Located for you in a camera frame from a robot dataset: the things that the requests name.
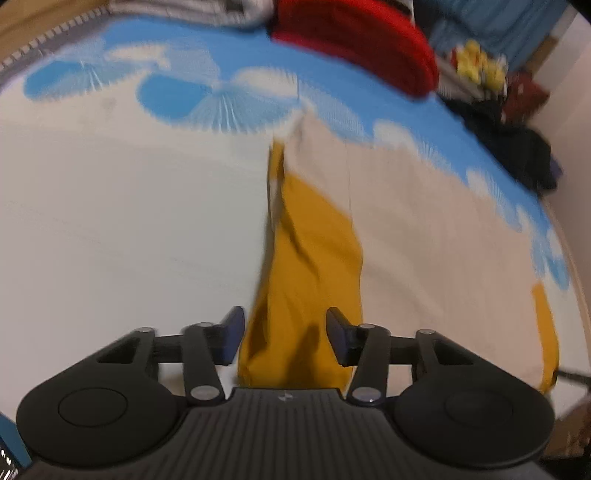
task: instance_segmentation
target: blue cloud pattern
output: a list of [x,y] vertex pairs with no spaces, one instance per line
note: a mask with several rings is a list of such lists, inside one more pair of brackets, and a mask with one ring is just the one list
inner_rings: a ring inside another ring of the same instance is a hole
[[65,49],[48,65],[30,74],[24,85],[31,100],[57,100],[101,90],[138,70],[127,61],[104,57],[104,42],[88,40]]
[[[279,73],[295,79],[297,91],[293,95],[275,95],[272,89],[255,87],[248,82],[222,80],[220,68],[209,49],[194,37],[172,38],[147,45],[123,43],[110,49],[106,48],[101,37],[91,38],[63,49],[53,61],[28,75],[24,94],[33,101],[84,95],[102,90],[141,70],[147,75],[138,86],[138,102],[153,117],[170,125],[247,134],[279,124],[294,110],[312,107],[338,136],[351,141],[372,139],[356,112],[295,74],[283,70],[275,72],[279,81]],[[435,167],[460,177],[463,175],[461,171],[455,172],[456,164],[451,164],[430,142],[419,138],[416,132],[414,136],[421,155]],[[507,199],[490,176],[484,176],[499,215],[512,228],[521,231],[518,205]],[[560,288],[566,289],[570,279],[564,258],[553,254],[547,236],[538,228],[531,235],[531,257],[537,275],[544,275],[547,268]]]

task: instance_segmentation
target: bed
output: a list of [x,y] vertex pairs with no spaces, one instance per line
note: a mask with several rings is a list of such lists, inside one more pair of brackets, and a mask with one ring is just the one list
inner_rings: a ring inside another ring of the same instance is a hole
[[[306,109],[349,142],[412,141],[491,197],[529,235],[560,366],[591,372],[586,311],[544,208],[436,96],[411,101],[263,30],[97,8],[0,64],[0,351],[18,366],[3,370],[0,410],[14,418],[33,386],[135,327],[173,334],[250,310],[268,240],[269,145]],[[223,380],[230,389],[235,369]],[[584,394],[559,380],[550,396],[562,416]]]

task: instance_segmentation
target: white wall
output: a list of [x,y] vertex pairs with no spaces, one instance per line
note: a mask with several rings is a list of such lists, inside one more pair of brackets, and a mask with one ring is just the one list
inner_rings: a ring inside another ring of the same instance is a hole
[[531,124],[544,134],[564,168],[549,198],[591,299],[591,25],[573,21],[535,80],[551,90]]
[[585,47],[591,43],[591,27],[587,20],[577,14],[564,30],[563,23],[568,20],[568,17],[563,16],[556,25],[556,32],[553,30],[553,33],[560,41],[535,75],[535,81],[551,92],[564,80]]
[[573,22],[574,18],[577,16],[577,9],[572,5],[567,5],[562,17],[558,19],[554,28],[550,31],[550,35],[554,38],[562,38],[564,33],[569,29],[570,24]]

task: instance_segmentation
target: maroon cloth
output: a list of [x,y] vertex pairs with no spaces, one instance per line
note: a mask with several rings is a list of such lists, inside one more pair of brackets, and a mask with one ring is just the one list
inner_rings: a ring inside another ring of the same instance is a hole
[[538,111],[550,97],[533,81],[531,74],[518,72],[507,77],[508,94],[503,105],[507,123],[523,123]]
[[437,89],[423,33],[381,0],[279,0],[271,37],[349,60],[411,96]]

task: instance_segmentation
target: blue object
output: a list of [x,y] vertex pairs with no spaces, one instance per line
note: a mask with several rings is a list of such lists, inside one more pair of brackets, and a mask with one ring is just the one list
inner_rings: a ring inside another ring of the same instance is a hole
[[474,38],[488,52],[506,55],[519,69],[550,33],[567,6],[565,0],[430,0],[443,18],[429,43],[440,54]]
[[552,176],[556,181],[560,180],[562,178],[562,175],[564,174],[564,171],[558,163],[558,160],[556,160],[555,156],[553,155],[550,158],[550,171],[552,172]]
[[234,307],[228,316],[222,322],[226,327],[226,338],[223,347],[223,364],[230,365],[238,352],[238,347],[244,337],[246,329],[246,319],[244,309]]
[[0,439],[10,449],[18,463],[23,468],[31,465],[31,457],[27,453],[25,444],[18,434],[17,426],[8,418],[0,413]]

